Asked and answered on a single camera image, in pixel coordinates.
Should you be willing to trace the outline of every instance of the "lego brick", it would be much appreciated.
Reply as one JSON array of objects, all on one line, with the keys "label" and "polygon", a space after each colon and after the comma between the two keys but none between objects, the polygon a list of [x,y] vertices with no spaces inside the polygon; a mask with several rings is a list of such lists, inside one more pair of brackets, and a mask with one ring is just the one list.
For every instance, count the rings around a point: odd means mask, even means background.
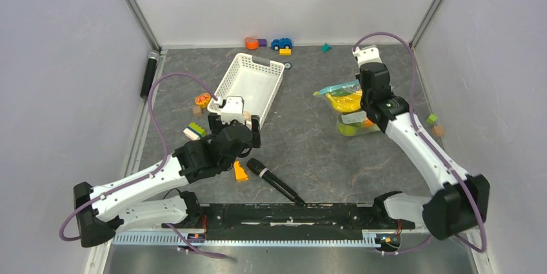
[{"label": "lego brick", "polygon": [[207,134],[205,129],[200,127],[195,122],[191,122],[188,125],[188,127],[184,129],[183,133],[185,136],[187,136],[190,140],[193,140],[193,141],[199,140]]},{"label": "lego brick", "polygon": [[426,119],[426,122],[427,122],[428,124],[434,124],[435,121],[437,121],[437,118],[438,118],[438,117],[437,117],[435,114],[431,114],[431,115],[429,115],[429,117]]},{"label": "lego brick", "polygon": [[321,48],[321,50],[322,50],[324,53],[328,52],[328,51],[331,50],[331,49],[332,49],[332,46],[330,46],[329,44],[326,44],[326,43],[325,43],[325,44],[323,45],[323,47]]},{"label": "lego brick", "polygon": [[443,126],[434,126],[431,129],[431,132],[433,133],[434,137],[442,137],[444,135],[444,128]]},{"label": "lego brick", "polygon": [[291,49],[290,48],[280,48],[279,49],[279,55],[281,56],[291,56]]},{"label": "lego brick", "polygon": [[234,171],[235,171],[235,179],[238,182],[247,181],[249,179],[249,176],[247,176],[247,173],[245,173],[245,170],[243,169],[239,161],[234,162]]},{"label": "lego brick", "polygon": [[192,108],[192,113],[194,113],[194,116],[196,117],[201,117],[203,116],[203,109],[199,105],[196,105]]},{"label": "lego brick", "polygon": [[189,125],[188,125],[188,128],[192,129],[193,131],[195,131],[196,133],[198,133],[199,135],[201,135],[201,137],[204,137],[205,135],[207,135],[207,131],[205,131],[204,128],[200,127],[198,124],[196,124],[195,122],[191,122]]}]

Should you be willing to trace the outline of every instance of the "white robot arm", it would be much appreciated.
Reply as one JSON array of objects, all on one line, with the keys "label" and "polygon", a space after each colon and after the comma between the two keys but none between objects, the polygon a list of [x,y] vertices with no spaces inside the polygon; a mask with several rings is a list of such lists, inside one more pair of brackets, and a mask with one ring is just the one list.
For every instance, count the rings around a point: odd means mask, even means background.
[{"label": "white robot arm", "polygon": [[[160,162],[109,184],[91,186],[82,182],[74,187],[76,208],[98,198],[76,215],[83,247],[96,246],[133,228],[186,220],[193,226],[201,218],[194,193],[185,191],[166,200],[144,200],[230,170],[236,157],[246,157],[252,148],[261,146],[259,117],[251,116],[249,128],[243,115],[243,98],[227,97],[221,101],[221,114],[208,116],[212,134],[176,149],[157,173],[153,171]],[[148,178],[128,185],[143,176]],[[121,186],[123,189],[106,193]]]},{"label": "white robot arm", "polygon": [[375,199],[384,218],[404,219],[425,225],[438,239],[446,239],[477,225],[469,200],[455,178],[465,179],[481,217],[486,220],[490,185],[482,176],[472,177],[456,164],[430,137],[418,117],[409,112],[408,103],[393,94],[390,74],[374,46],[356,48],[363,95],[361,108],[380,130],[395,141],[424,177],[433,197],[412,197],[393,191]]}]

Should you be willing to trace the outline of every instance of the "metal frame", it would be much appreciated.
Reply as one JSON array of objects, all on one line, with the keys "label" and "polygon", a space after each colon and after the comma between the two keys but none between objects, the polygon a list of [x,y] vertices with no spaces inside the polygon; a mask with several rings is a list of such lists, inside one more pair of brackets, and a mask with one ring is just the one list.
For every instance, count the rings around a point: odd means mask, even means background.
[{"label": "metal frame", "polygon": [[159,52],[161,50],[161,45],[156,39],[154,32],[152,31],[152,28],[150,28],[148,21],[146,21],[146,17],[144,16],[143,11],[141,10],[141,7],[137,3],[137,0],[125,0],[125,1],[127,2],[127,5],[129,6],[129,9],[131,10],[131,13],[133,13],[133,16],[135,16],[135,19],[139,23],[139,26],[143,30],[144,36],[146,37],[146,40],[148,40],[150,47],[152,47],[154,50],[157,50]]},{"label": "metal frame", "polygon": [[409,42],[410,47],[415,48],[416,45],[418,45],[418,43],[422,39],[426,29],[429,27],[429,24],[431,23],[432,19],[435,17],[435,14],[437,13],[443,1],[444,0],[433,0],[431,2],[431,5],[429,6],[426,14],[424,15],[424,18],[422,19],[420,25],[418,26],[416,33],[414,33],[412,40],[410,40]]}]

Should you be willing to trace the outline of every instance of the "orange toy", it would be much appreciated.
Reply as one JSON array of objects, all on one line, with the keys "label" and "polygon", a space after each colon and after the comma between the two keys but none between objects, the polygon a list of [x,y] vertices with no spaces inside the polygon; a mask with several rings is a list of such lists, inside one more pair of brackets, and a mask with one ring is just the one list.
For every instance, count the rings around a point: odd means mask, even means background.
[{"label": "orange toy", "polygon": [[207,104],[211,101],[211,95],[209,93],[204,93],[195,98],[195,104],[199,105],[200,108],[206,108]]},{"label": "orange toy", "polygon": [[372,121],[370,121],[370,119],[368,119],[368,118],[363,121],[363,127],[365,127],[365,128],[370,128],[373,125],[374,125],[374,123]]},{"label": "orange toy", "polygon": [[234,162],[234,170],[235,170],[235,179],[238,182],[247,181],[249,179],[249,176],[247,176],[247,173],[245,173],[245,170],[243,169],[239,161]]},{"label": "orange toy", "polygon": [[254,37],[245,38],[245,48],[247,48],[248,50],[256,50],[258,46],[258,40]]}]

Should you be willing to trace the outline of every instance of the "plastic basket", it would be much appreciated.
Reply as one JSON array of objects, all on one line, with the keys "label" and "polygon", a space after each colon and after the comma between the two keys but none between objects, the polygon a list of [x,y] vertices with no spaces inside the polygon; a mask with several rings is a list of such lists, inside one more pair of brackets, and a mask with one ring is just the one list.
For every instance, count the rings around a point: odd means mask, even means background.
[{"label": "plastic basket", "polygon": [[[215,95],[243,97],[244,111],[260,116],[260,127],[270,111],[283,80],[284,64],[244,53],[235,56]],[[220,113],[218,105],[209,102],[209,112]]]}]

